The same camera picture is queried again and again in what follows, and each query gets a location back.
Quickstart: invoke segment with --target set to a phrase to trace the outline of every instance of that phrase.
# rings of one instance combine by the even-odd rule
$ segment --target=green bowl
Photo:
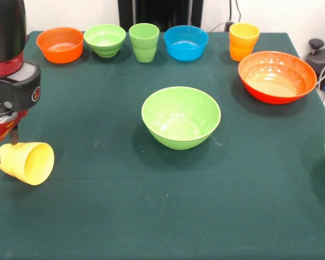
[[[142,119],[163,145],[186,150],[205,141],[220,123],[218,103],[205,92],[190,87],[163,88],[142,106]]]
[[[115,24],[98,24],[84,33],[84,40],[100,57],[110,58],[120,50],[126,37],[125,30]]]

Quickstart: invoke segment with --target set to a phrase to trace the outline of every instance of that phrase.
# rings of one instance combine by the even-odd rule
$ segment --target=red-orange bowl
[[[42,32],[36,44],[50,62],[69,63],[83,52],[83,33],[75,28],[60,27]]]
[[[273,105],[294,102],[309,94],[317,83],[309,64],[279,51],[259,51],[245,57],[238,73],[250,94]]]

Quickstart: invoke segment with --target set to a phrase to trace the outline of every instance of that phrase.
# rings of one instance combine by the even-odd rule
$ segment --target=logo on robot arm
[[[33,94],[31,95],[31,99],[33,100],[33,102],[36,102],[39,98],[40,98],[40,95],[41,95],[41,87],[38,86]]]

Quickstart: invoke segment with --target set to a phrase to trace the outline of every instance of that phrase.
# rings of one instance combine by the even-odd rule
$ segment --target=white wall
[[[27,31],[68,26],[79,30],[99,23],[119,25],[117,0],[24,0]]]
[[[262,32],[287,32],[300,56],[310,38],[325,41],[325,0],[238,0],[242,21]],[[27,30],[70,26],[80,30],[99,24],[119,24],[117,0],[25,0]],[[233,19],[237,19],[233,0]],[[201,27],[209,31],[229,18],[229,0],[204,0]]]
[[[288,33],[301,57],[309,52],[311,38],[325,41],[325,0],[238,0],[238,4],[242,22],[257,25],[261,32]],[[235,0],[232,10],[232,19],[237,20]],[[204,30],[228,19],[229,0],[204,0]]]

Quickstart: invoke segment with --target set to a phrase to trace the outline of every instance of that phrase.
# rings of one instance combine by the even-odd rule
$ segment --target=yellow-orange cup
[[[54,165],[53,149],[43,142],[19,142],[0,147],[0,170],[30,184],[39,185],[49,177]]]
[[[253,52],[260,30],[249,23],[235,23],[230,27],[230,56],[241,61]]]

